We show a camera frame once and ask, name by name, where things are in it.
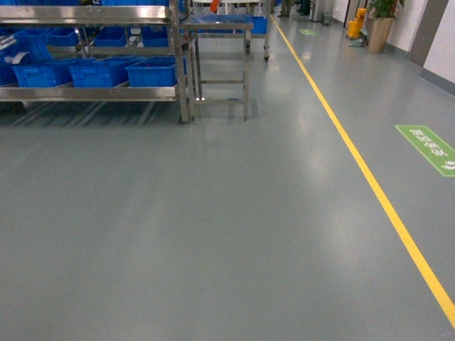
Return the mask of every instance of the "metal table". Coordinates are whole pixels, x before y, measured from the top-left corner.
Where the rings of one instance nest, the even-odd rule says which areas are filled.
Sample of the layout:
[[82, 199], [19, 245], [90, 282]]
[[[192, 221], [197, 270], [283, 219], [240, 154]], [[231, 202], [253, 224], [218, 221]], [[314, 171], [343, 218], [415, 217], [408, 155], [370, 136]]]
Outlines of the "metal table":
[[[186, 59], [190, 61], [188, 70], [188, 88], [190, 97], [190, 112], [195, 112], [197, 104], [229, 103], [243, 104], [243, 119], [248, 118], [248, 100], [250, 98], [250, 43], [253, 22], [250, 15], [217, 15], [202, 14], [189, 16], [182, 24], [182, 29], [188, 36], [189, 48], [186, 50]], [[241, 80], [202, 80], [200, 76], [200, 58], [198, 35], [200, 31], [235, 30], [243, 31], [243, 78]], [[242, 98], [204, 99], [202, 84], [243, 84]]]

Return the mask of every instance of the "blue storage bin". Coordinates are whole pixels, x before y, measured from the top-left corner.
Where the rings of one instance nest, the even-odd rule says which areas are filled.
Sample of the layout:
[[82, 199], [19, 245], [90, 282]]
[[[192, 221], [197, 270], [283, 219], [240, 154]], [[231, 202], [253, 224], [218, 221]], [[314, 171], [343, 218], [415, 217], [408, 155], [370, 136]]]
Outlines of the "blue storage bin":
[[14, 38], [19, 43], [48, 43], [47, 35], [54, 28], [27, 28], [14, 34]]
[[169, 6], [169, 0], [102, 0], [103, 6]]
[[184, 12], [186, 10], [186, 0], [178, 0], [178, 10]]
[[0, 0], [0, 6], [16, 6], [16, 5], [25, 5], [24, 0]]
[[104, 27], [95, 38], [97, 47], [124, 47], [127, 44], [123, 27]]
[[[149, 59], [154, 59], [154, 60], [172, 60], [176, 64], [176, 57], [174, 55], [163, 55], [161, 57], [152, 57]], [[185, 72], [186, 75], [186, 57], [183, 57], [183, 71]]]
[[48, 44], [52, 46], [75, 46], [79, 43], [73, 28], [57, 28], [48, 33]]
[[267, 32], [267, 18], [263, 16], [252, 16], [253, 29], [252, 34], [265, 34]]
[[0, 28], [0, 36], [8, 36], [16, 32], [14, 28]]
[[36, 62], [53, 59], [44, 43], [26, 43], [23, 45], [30, 51], [32, 60]]
[[175, 58], [149, 58], [126, 69], [130, 87], [173, 87], [177, 83]]
[[50, 0], [51, 6], [79, 6], [80, 0]]
[[72, 82], [69, 67], [75, 64], [91, 63], [88, 59], [52, 60], [48, 62], [14, 65], [20, 87], [56, 87]]
[[10, 64], [0, 64], [0, 85], [17, 83], [16, 74]]
[[137, 57], [118, 57], [70, 66], [75, 87], [114, 87], [128, 80], [125, 67], [143, 60]]
[[[12, 63], [14, 57], [21, 52], [28, 52], [28, 49], [19, 43], [0, 50], [0, 65]], [[29, 53], [21, 59], [21, 62], [32, 63], [33, 56]]]
[[142, 27], [142, 43], [147, 48], [169, 46], [168, 33], [165, 26], [154, 31], [151, 27]]

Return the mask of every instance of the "trash bin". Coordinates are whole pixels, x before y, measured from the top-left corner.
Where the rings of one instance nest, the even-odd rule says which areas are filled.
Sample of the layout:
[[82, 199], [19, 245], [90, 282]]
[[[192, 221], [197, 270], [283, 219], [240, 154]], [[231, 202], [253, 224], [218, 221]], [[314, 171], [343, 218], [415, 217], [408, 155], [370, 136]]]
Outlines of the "trash bin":
[[322, 24], [330, 26], [332, 24], [332, 15], [329, 13], [322, 13]]

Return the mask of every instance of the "green floor sign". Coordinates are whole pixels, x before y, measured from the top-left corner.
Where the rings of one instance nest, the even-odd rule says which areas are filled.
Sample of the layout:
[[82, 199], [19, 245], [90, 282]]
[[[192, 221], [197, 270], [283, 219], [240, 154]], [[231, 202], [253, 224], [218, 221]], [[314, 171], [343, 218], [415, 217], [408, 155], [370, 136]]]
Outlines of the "green floor sign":
[[396, 127], [443, 176], [455, 176], [455, 150], [430, 128], [427, 126]]
[[315, 36], [316, 35], [316, 32], [314, 32], [313, 30], [299, 30], [299, 31], [304, 36]]

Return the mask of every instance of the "orange object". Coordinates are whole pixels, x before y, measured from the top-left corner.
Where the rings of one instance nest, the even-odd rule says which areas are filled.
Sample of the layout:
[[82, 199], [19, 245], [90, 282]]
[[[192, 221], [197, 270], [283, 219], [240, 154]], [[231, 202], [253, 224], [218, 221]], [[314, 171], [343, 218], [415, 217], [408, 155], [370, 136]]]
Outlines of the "orange object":
[[358, 9], [355, 17], [356, 18], [365, 18], [366, 13], [367, 13], [367, 9]]
[[359, 39], [360, 30], [363, 26], [363, 20], [367, 13], [366, 9], [358, 9], [355, 14], [355, 20], [348, 22], [348, 37], [351, 39]]
[[218, 5], [220, 4], [220, 0], [212, 0], [210, 4], [210, 12], [216, 13], [218, 11]]

